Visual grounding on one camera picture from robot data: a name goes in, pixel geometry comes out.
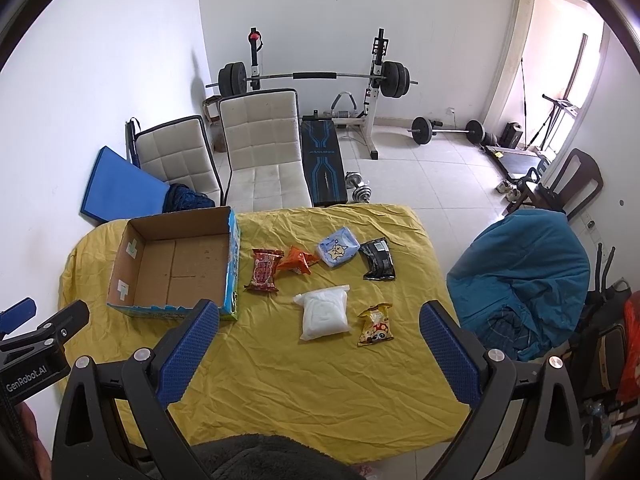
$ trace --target white plastic bag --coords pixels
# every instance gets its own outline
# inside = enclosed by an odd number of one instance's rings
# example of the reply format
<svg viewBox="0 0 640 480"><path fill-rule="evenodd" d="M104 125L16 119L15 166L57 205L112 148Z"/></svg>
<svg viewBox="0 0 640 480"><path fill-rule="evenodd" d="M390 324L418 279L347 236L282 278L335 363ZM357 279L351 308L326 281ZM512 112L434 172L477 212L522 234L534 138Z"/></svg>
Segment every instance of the white plastic bag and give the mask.
<svg viewBox="0 0 640 480"><path fill-rule="evenodd" d="M323 335L348 332L347 291L349 285L320 288L293 297L305 308L300 339L309 341Z"/></svg>

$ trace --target cardboard box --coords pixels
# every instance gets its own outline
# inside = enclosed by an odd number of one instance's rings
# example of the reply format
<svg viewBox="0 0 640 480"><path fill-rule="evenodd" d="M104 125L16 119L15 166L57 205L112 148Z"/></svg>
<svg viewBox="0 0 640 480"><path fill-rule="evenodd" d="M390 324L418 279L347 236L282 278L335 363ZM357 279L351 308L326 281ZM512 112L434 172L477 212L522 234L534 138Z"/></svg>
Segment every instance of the cardboard box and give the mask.
<svg viewBox="0 0 640 480"><path fill-rule="evenodd" d="M134 218L111 271L107 305L133 317L180 319L198 300L237 319L240 229L230 207Z"/></svg>

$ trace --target black snack package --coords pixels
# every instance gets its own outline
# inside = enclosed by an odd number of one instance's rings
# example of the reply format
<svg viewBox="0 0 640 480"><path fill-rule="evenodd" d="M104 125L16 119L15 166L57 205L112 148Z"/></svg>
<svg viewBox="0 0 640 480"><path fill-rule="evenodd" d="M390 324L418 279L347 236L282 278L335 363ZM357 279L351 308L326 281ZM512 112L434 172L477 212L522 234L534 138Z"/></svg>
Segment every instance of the black snack package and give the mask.
<svg viewBox="0 0 640 480"><path fill-rule="evenodd" d="M360 252L367 257L369 272L363 278L377 282L390 282L396 278L386 238L376 238L360 245Z"/></svg>

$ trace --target white chair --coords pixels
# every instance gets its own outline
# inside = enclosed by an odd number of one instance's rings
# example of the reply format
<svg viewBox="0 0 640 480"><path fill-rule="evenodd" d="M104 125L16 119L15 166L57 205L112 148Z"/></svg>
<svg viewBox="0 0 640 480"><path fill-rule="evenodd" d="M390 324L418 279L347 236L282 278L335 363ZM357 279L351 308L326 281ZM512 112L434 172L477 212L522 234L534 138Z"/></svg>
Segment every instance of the white chair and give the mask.
<svg viewBox="0 0 640 480"><path fill-rule="evenodd" d="M225 205L222 183L202 117L183 117L133 134L132 160L148 174L168 184L184 184Z"/></svg>
<svg viewBox="0 0 640 480"><path fill-rule="evenodd" d="M231 174L225 200L236 211L311 207L302 167L298 95L262 90L219 101Z"/></svg>

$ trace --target yellow tablecloth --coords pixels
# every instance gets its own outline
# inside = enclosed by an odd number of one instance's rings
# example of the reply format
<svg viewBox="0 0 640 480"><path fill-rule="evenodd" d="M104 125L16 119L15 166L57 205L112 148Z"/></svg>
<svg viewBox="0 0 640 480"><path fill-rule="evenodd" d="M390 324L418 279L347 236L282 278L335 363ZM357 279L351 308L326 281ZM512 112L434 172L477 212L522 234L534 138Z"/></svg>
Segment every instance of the yellow tablecloth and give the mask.
<svg viewBox="0 0 640 480"><path fill-rule="evenodd" d="M220 330L181 402L170 411L191 444L243 433L282 434L346 463L380 460L451 439L467 406L453 396L418 331L418 312L438 299L453 315L446 284L428 236L408 208L347 205L239 214L242 231L237 322ZM96 362L127 358L152 347L175 322L127 317L105 305L111 266L126 221L90 232L69 256L60 307L85 301L89 325L66 344L70 363L83 354ZM313 251L347 225L361 242L385 236L398 278L362 279L364 258L311 276L280 273L279 293L245 291L253 269L252 248L292 244ZM303 342L300 292L351 285L350 333ZM395 339L357 346L368 306L389 302ZM119 404L133 442L143 444L126 403Z"/></svg>

